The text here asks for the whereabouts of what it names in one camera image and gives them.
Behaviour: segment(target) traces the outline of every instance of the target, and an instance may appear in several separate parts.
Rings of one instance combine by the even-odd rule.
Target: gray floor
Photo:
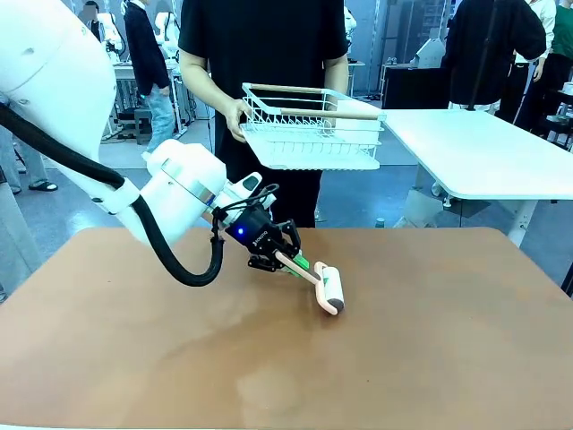
[[[205,132],[206,127],[198,125],[181,140],[200,142],[209,147]],[[102,145],[102,159],[141,187],[149,178],[145,169],[120,167],[138,167],[142,148],[130,146],[134,145],[132,142],[122,145]],[[384,164],[377,171],[325,173],[320,198],[325,221],[319,224],[320,228],[371,228],[378,217],[383,217],[387,226],[391,226],[400,218],[415,179],[416,166],[411,165],[408,154],[399,144],[391,140],[377,158]],[[51,180],[60,186],[56,193],[25,190],[17,196],[44,258],[49,258],[83,228],[119,225],[59,171],[50,169],[48,172]],[[432,179],[428,176],[426,193],[431,184]],[[503,232],[510,227],[511,217],[496,202],[466,202],[463,209],[463,227],[486,226]],[[572,217],[573,202],[540,202],[522,245],[522,250],[558,284],[573,261],[573,229],[569,226]],[[438,221],[439,227],[458,227],[460,217],[443,212]]]

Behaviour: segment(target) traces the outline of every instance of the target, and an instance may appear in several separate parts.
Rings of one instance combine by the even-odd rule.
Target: shoe
[[[440,197],[441,194],[444,192],[444,189],[441,187],[440,184],[434,182],[432,185],[432,194],[434,197]]]

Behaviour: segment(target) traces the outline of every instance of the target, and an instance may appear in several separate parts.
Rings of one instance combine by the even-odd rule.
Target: brown tabletop
[[[195,271],[208,235],[177,247]],[[301,236],[340,269],[339,317],[232,240],[217,281],[187,288],[127,231],[81,232],[0,306],[0,423],[571,428],[573,308],[501,233]]]

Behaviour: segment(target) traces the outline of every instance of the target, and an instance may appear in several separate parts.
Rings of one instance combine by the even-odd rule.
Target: basket
[[[282,170],[375,170],[382,111],[333,90],[244,83],[241,125],[259,162]],[[276,97],[258,97],[264,91]],[[293,95],[307,97],[294,98]],[[285,107],[293,105],[304,108]]]

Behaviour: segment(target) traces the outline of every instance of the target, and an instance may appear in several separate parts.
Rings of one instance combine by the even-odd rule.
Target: basket handle
[[[320,88],[287,87],[284,85],[265,85],[262,83],[252,83],[250,85],[252,90],[257,91],[300,92],[303,94],[322,94],[323,92]]]
[[[369,112],[340,112],[337,110],[280,109],[280,115],[318,116],[322,118],[363,119],[368,121],[378,121],[381,114],[373,114]]]

